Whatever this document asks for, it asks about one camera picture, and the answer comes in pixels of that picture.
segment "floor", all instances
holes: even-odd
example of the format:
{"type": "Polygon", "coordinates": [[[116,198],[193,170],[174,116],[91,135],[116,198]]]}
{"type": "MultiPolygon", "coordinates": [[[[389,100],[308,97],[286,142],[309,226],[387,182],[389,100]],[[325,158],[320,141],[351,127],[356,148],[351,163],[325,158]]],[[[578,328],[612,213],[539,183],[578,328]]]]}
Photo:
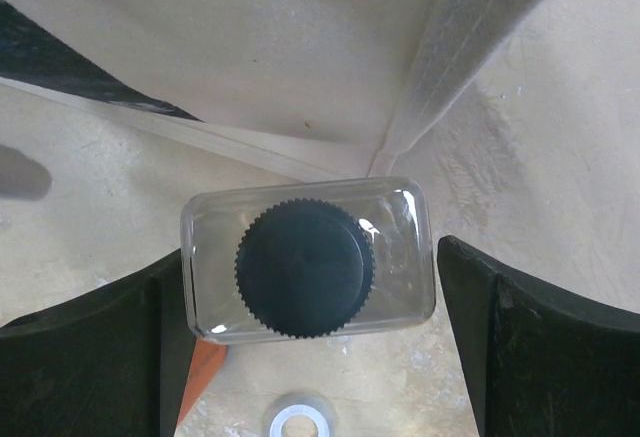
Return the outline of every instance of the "floor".
{"type": "MultiPolygon", "coordinates": [[[[536,9],[393,170],[423,186],[434,240],[640,312],[638,36],[637,0],[536,9]]],[[[0,102],[0,158],[39,178],[0,173],[0,323],[167,254],[197,193],[288,181],[15,89],[0,102]]],[[[339,436],[477,436],[441,298],[414,329],[231,348],[177,435],[256,437],[291,390],[328,399],[339,436]]]]}

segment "black cap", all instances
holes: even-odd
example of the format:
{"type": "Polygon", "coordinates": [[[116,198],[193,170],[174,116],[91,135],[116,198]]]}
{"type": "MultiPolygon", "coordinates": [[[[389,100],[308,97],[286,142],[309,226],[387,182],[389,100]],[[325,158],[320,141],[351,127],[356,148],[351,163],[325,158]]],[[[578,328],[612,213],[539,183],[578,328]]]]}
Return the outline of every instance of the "black cap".
{"type": "Polygon", "coordinates": [[[238,249],[242,300],[268,328],[318,337],[343,327],[371,290],[374,259],[358,223],[319,200],[278,204],[247,229],[238,249]]]}

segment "clear plastic bottle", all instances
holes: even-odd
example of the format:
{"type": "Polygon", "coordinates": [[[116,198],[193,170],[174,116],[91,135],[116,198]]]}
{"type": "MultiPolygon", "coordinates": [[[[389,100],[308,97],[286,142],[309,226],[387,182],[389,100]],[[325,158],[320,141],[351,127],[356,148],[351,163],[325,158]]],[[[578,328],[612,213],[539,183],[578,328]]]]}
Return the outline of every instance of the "clear plastic bottle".
{"type": "Polygon", "coordinates": [[[206,340],[393,330],[435,308],[426,201],[409,179],[201,194],[181,227],[188,321],[206,340]]]}

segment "white ring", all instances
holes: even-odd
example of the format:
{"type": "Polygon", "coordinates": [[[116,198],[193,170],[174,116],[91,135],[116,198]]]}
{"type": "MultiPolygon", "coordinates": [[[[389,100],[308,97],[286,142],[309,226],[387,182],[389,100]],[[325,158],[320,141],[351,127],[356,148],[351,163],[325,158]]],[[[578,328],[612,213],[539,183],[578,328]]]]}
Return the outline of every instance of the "white ring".
{"type": "Polygon", "coordinates": [[[318,437],[331,437],[331,430],[329,429],[329,422],[322,415],[322,413],[315,407],[305,404],[294,404],[282,409],[273,418],[271,427],[269,428],[269,437],[283,437],[282,428],[284,423],[291,417],[304,416],[313,420],[318,428],[318,437]]]}

